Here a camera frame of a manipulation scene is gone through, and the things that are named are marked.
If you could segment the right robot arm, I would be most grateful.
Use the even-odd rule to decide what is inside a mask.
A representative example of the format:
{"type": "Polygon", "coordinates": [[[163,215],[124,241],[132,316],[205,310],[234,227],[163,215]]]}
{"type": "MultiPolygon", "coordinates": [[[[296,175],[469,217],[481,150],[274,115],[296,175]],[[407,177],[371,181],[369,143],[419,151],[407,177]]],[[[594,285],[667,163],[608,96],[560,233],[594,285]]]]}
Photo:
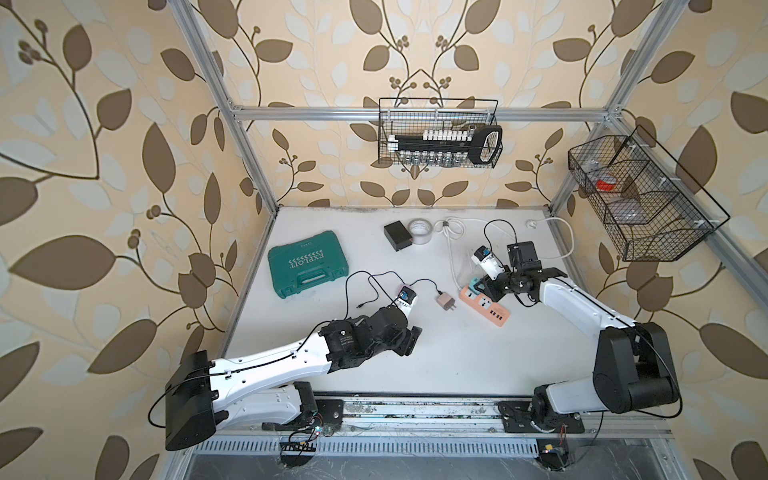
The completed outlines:
{"type": "Polygon", "coordinates": [[[529,406],[530,423],[540,431],[587,412],[654,416],[656,408],[683,403],[668,337],[655,324],[641,325],[578,287],[556,267],[545,267],[532,242],[507,247],[503,264],[487,246],[472,255],[484,271],[476,290],[498,301],[527,297],[526,307],[546,306],[568,320],[594,345],[590,376],[541,385],[529,406]]]}

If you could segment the teal charger plug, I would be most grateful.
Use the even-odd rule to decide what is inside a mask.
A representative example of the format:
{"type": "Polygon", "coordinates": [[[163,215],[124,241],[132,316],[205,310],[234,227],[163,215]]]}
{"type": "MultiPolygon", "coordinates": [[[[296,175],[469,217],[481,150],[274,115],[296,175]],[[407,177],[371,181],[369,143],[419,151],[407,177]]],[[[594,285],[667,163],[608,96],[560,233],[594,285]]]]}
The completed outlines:
{"type": "Polygon", "coordinates": [[[480,291],[480,290],[479,290],[479,288],[478,288],[478,286],[479,286],[479,283],[480,283],[480,280],[479,280],[478,278],[473,278],[473,279],[472,279],[472,280],[469,282],[469,284],[468,284],[468,288],[469,288],[469,290],[470,290],[470,291],[472,291],[472,292],[473,292],[474,294],[476,294],[476,295],[479,295],[479,294],[481,293],[481,291],[480,291]]]}

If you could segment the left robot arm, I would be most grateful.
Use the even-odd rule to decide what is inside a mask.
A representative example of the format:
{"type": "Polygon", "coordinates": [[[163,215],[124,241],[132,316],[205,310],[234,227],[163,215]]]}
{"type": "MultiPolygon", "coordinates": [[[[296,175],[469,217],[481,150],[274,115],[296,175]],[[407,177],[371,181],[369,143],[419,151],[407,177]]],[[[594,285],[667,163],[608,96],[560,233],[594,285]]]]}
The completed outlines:
{"type": "Polygon", "coordinates": [[[212,437],[235,419],[234,405],[260,392],[361,366],[391,351],[412,354],[423,329],[397,306],[371,316],[323,321],[298,342],[245,357],[209,359],[205,350],[182,360],[158,398],[165,405],[165,449],[179,451],[212,437]]]}

